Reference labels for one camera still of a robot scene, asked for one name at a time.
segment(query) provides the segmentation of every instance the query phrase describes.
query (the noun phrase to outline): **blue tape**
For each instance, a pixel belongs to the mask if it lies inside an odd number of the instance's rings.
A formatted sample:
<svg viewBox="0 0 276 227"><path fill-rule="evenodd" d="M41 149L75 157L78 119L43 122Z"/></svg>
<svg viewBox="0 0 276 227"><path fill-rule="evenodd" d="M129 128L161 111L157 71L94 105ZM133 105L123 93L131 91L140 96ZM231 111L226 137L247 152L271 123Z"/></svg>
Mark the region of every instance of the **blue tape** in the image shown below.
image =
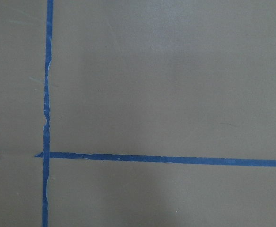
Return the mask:
<svg viewBox="0 0 276 227"><path fill-rule="evenodd" d="M48 227L48 197L47 186L50 169L50 99L49 99L49 69L52 59L52 29L53 29L53 0L47 1L47 31L45 48L45 76L44 76L44 116L46 124L43 127L43 210L42 226Z"/></svg>
<svg viewBox="0 0 276 227"><path fill-rule="evenodd" d="M36 155L35 157L43 157L43 152ZM112 155L112 154L78 154L78 153L65 153L65 152L50 152L50 158L128 161L128 162L182 163L182 164L223 165L223 166L276 167L276 160L214 158L214 157L169 157L169 156L152 156L152 155Z"/></svg>

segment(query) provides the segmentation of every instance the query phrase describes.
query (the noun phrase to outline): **torn tape end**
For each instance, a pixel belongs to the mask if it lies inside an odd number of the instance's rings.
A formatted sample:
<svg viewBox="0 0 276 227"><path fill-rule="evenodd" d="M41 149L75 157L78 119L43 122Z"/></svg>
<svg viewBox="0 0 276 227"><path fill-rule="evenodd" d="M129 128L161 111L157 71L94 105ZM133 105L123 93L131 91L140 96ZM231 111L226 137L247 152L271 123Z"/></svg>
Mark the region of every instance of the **torn tape end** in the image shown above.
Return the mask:
<svg viewBox="0 0 276 227"><path fill-rule="evenodd" d="M40 152L39 154L35 155L34 157L43 157L43 152Z"/></svg>

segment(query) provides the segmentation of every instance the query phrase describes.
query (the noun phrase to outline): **vertical tape strip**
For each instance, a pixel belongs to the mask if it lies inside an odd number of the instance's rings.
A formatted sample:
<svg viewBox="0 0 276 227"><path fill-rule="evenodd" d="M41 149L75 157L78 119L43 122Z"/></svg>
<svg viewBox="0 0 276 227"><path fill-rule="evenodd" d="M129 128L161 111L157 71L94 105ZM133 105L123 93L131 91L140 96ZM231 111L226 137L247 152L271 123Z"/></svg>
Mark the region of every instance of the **vertical tape strip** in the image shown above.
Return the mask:
<svg viewBox="0 0 276 227"><path fill-rule="evenodd" d="M46 124L43 127L43 213L42 226L48 227L48 197L47 185L50 167L50 99L48 76L52 59L52 28L53 28L53 0L47 1L47 31L45 48L45 76L44 76L44 116Z"/></svg>

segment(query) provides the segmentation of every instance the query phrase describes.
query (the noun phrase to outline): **beige surface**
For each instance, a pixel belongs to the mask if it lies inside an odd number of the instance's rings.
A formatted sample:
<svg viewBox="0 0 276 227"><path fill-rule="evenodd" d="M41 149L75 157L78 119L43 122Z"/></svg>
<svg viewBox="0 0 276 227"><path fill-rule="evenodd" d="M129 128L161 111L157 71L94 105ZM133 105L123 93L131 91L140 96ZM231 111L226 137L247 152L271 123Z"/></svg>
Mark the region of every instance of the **beige surface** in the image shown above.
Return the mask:
<svg viewBox="0 0 276 227"><path fill-rule="evenodd" d="M276 226L276 168L51 160L50 226Z"/></svg>
<svg viewBox="0 0 276 227"><path fill-rule="evenodd" d="M51 148L276 159L276 1L55 3Z"/></svg>
<svg viewBox="0 0 276 227"><path fill-rule="evenodd" d="M46 1L0 0L0 227L40 227Z"/></svg>
<svg viewBox="0 0 276 227"><path fill-rule="evenodd" d="M40 227L46 1L0 0L0 227ZM276 1L56 0L51 150L276 159ZM276 168L50 160L49 227L276 226Z"/></svg>

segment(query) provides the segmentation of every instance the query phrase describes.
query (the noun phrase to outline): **floor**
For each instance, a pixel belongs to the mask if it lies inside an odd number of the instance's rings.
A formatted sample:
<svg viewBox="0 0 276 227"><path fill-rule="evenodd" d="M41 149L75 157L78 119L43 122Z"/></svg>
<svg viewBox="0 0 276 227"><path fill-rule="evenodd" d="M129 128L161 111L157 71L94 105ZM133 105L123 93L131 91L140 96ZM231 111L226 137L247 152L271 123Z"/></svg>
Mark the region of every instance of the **floor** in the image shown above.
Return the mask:
<svg viewBox="0 0 276 227"><path fill-rule="evenodd" d="M55 0L47 16L0 0L0 227L276 226L261 165L50 158L43 206L49 151L276 160L276 1Z"/></svg>

